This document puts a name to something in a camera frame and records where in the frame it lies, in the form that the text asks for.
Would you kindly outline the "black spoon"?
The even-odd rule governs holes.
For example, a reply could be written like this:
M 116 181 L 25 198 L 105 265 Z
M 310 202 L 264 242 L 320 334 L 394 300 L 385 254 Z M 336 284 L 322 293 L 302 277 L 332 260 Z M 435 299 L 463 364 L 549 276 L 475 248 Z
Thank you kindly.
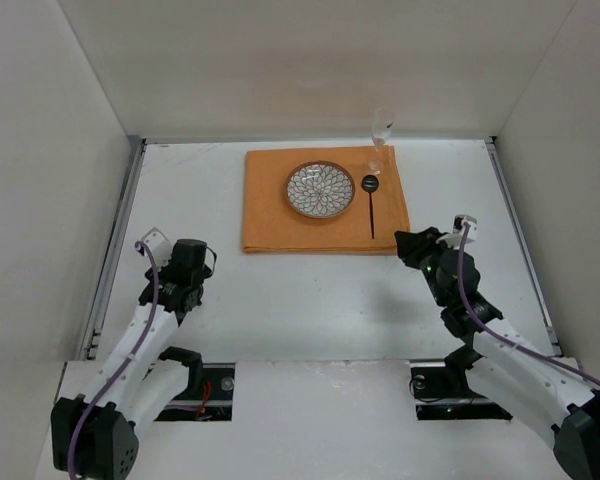
M 362 179 L 361 187 L 368 194 L 370 232 L 371 232 L 371 238 L 374 239 L 375 238 L 375 219 L 374 219 L 373 194 L 379 188 L 378 177 L 373 174 L 365 175 L 364 178 Z

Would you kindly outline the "orange cloth placemat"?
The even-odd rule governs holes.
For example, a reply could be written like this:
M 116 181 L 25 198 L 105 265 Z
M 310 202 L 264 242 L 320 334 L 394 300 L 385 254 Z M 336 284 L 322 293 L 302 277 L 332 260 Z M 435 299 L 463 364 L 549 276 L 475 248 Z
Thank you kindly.
M 372 146 L 252 150 L 245 156 L 245 193 L 242 250 L 245 253 L 369 253 L 395 250 L 395 231 L 411 225 L 395 148 L 382 151 L 379 188 L 373 194 L 375 238 L 371 238 L 368 194 L 361 182 L 368 173 Z M 351 206 L 330 219 L 310 219 L 287 203 L 284 187 L 299 165 L 333 162 L 344 167 L 355 182 Z

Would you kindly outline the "floral patterned ceramic plate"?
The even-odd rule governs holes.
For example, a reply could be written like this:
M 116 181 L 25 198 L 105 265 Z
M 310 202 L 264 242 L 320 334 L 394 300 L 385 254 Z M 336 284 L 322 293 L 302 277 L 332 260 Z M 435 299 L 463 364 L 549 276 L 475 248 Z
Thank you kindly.
M 288 176 L 284 193 L 289 206 L 310 219 L 330 219 L 352 204 L 356 186 L 341 165 L 314 161 L 299 165 Z

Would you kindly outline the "clear wine glass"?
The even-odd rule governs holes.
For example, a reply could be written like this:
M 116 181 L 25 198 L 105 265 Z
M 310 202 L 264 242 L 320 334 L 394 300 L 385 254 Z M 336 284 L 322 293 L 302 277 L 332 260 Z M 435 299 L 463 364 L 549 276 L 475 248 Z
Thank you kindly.
M 387 107 L 377 108 L 373 113 L 371 124 L 373 151 L 368 161 L 369 174 L 378 175 L 382 171 L 382 151 L 391 136 L 394 121 L 394 112 Z

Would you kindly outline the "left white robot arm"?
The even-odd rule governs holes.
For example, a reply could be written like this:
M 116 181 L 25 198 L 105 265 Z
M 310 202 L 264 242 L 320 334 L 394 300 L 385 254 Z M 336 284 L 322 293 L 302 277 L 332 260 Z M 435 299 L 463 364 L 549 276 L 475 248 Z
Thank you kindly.
M 175 397 L 202 385 L 201 354 L 168 342 L 201 305 L 215 253 L 204 241 L 169 243 L 155 233 L 135 248 L 150 267 L 126 330 L 89 384 L 51 411 L 53 464 L 72 479 L 127 478 L 140 434 Z

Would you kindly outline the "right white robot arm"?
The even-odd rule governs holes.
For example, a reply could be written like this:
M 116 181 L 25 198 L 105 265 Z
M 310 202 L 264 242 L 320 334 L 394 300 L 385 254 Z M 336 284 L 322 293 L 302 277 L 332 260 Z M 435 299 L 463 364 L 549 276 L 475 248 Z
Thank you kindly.
M 600 379 L 540 353 L 478 291 L 466 246 L 476 223 L 394 234 L 398 258 L 420 271 L 441 319 L 462 347 L 445 365 L 456 386 L 485 397 L 532 430 L 571 479 L 600 479 Z

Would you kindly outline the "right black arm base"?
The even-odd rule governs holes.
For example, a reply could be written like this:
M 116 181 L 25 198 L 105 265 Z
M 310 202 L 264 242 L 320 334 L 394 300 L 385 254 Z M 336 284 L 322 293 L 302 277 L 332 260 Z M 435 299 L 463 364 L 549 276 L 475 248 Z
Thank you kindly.
M 417 419 L 510 421 L 510 413 L 468 386 L 466 372 L 479 359 L 479 354 L 463 346 L 443 360 L 411 362 L 408 388 Z

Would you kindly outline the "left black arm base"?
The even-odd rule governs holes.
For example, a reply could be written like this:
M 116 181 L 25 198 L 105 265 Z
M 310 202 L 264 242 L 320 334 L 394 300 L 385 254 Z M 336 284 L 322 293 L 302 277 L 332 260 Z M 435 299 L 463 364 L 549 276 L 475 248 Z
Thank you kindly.
M 228 422 L 232 420 L 235 363 L 208 363 L 200 353 L 168 347 L 154 361 L 146 377 L 163 364 L 188 369 L 187 387 L 176 395 L 156 422 Z

